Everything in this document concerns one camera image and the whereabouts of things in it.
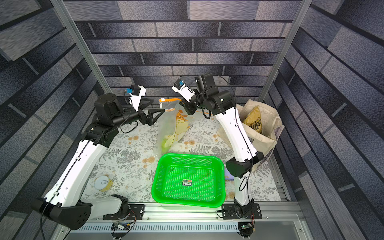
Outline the clear zip-top bag orange seal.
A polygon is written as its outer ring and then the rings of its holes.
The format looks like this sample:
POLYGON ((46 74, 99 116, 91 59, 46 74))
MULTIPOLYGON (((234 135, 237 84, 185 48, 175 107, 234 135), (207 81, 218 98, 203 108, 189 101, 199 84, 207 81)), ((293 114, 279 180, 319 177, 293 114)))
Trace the clear zip-top bag orange seal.
POLYGON ((161 155, 161 143, 166 142, 169 150, 172 145, 179 141, 187 132, 189 127, 188 115, 180 105, 181 99, 159 99, 160 108, 165 113, 159 118, 158 144, 161 155))

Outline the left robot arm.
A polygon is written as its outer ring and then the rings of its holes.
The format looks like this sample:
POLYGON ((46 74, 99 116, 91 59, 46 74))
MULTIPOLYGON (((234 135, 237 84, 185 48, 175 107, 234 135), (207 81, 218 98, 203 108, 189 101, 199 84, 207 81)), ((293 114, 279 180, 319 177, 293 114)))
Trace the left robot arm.
POLYGON ((69 165, 43 198, 35 199, 32 209, 43 217, 78 230, 89 219, 113 216, 125 219, 130 214, 129 200, 120 195, 108 198, 81 201, 81 196, 90 175, 119 133, 119 128, 136 121, 152 126, 165 112, 164 109, 143 111, 144 106, 132 106, 125 111, 115 94, 104 94, 95 102, 96 119, 88 125, 69 165))

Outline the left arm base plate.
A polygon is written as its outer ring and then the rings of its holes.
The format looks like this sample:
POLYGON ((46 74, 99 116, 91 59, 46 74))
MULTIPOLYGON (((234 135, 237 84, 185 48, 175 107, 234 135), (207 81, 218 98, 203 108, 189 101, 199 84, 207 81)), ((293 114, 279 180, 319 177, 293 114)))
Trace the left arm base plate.
POLYGON ((104 221, 133 221, 142 220, 144 215, 145 205, 130 204, 129 206, 121 207, 115 214, 103 216, 104 221))

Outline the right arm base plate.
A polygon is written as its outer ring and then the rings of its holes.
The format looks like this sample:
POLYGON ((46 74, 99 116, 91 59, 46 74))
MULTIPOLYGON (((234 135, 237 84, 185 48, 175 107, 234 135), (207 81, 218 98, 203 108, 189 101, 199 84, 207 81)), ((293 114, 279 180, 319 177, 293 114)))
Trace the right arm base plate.
POLYGON ((263 218, 259 204, 249 203, 246 206, 223 204, 221 217, 224 220, 261 220, 263 218))

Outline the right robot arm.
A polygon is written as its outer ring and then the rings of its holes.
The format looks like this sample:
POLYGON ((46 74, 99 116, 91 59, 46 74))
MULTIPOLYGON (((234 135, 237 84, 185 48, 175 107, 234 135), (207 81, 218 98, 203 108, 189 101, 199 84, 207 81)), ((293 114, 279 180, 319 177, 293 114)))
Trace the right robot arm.
POLYGON ((180 105, 189 115, 197 109, 208 111, 221 124, 234 151, 234 157, 226 162, 229 173, 235 179, 237 188, 234 204, 238 215, 245 215, 253 209, 251 197, 250 174, 264 154, 258 152, 248 138, 239 117, 234 93, 219 91, 214 76, 206 74, 195 77, 196 89, 191 89, 185 81, 178 79, 172 89, 183 97, 180 105))

